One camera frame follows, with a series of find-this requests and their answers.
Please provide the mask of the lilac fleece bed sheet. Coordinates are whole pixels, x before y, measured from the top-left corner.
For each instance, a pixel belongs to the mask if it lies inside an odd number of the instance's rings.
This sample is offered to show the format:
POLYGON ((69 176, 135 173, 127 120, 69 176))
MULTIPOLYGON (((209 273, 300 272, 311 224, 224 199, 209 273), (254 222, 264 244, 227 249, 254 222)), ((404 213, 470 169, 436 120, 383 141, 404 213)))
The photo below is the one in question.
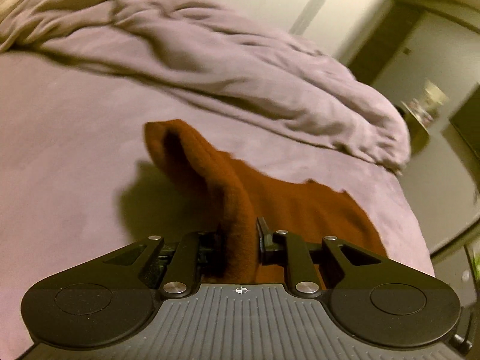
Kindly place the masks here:
POLYGON ((181 119, 216 149, 278 180, 348 192, 389 256, 432 274, 430 253, 395 174, 191 106, 126 77, 36 53, 1 55, 1 357, 32 344, 20 315, 41 279, 150 235, 206 227, 205 205, 183 197, 151 162, 149 121, 181 119))

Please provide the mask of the paper-wrapped flower bouquet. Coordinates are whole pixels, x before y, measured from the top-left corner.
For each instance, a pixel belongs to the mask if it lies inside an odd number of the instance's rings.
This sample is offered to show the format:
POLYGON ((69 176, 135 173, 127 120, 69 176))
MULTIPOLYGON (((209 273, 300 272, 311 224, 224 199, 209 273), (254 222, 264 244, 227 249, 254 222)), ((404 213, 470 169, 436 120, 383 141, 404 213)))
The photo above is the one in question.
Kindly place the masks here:
POLYGON ((448 101, 447 94, 431 80, 426 79, 421 95, 411 100, 407 106, 419 122, 427 128, 437 119, 439 109, 448 101))

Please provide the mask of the rust brown knit cardigan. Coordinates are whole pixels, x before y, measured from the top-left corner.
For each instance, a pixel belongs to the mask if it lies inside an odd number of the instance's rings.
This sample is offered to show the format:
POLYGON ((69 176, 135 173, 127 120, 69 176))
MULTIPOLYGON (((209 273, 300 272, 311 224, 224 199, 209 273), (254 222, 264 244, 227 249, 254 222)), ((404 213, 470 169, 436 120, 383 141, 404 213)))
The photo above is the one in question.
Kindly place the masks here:
POLYGON ((293 232, 306 242, 333 235, 386 255, 378 231, 347 192, 267 176, 217 150, 179 119, 145 124, 144 139, 155 166, 200 206, 203 229, 215 235, 212 263, 203 275, 210 283, 283 281, 281 267, 260 265, 259 217, 270 229, 293 232))

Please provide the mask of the crumpled lilac duvet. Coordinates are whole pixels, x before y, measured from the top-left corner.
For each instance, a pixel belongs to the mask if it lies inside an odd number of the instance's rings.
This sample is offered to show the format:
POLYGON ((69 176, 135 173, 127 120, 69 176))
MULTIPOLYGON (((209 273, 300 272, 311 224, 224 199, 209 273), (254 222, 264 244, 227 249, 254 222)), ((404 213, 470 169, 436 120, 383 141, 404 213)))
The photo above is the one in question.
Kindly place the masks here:
POLYGON ((1 49, 21 47, 163 86, 186 101, 393 172, 408 129, 394 106, 315 45, 219 0, 17 0, 1 49))

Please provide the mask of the yellow-legged side table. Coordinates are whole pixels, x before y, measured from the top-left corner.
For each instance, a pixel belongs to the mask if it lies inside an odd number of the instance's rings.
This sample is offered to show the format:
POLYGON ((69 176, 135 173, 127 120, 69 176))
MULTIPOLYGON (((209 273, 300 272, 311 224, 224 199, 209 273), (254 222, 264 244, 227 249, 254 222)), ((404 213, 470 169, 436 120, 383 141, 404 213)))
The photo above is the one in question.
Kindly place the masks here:
POLYGON ((410 136, 411 155, 418 155, 425 147, 428 146, 431 136, 422 123, 421 118, 413 112, 405 103, 401 106, 394 105, 395 109, 400 113, 405 121, 410 136))

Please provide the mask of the dark door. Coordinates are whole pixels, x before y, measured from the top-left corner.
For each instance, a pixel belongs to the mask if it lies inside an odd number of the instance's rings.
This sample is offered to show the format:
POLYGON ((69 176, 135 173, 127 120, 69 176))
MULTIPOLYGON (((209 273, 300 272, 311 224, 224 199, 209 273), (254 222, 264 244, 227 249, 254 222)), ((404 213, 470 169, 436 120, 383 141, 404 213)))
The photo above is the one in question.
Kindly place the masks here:
POLYGON ((353 76, 371 85, 423 15, 421 8, 395 3, 348 64, 353 76))

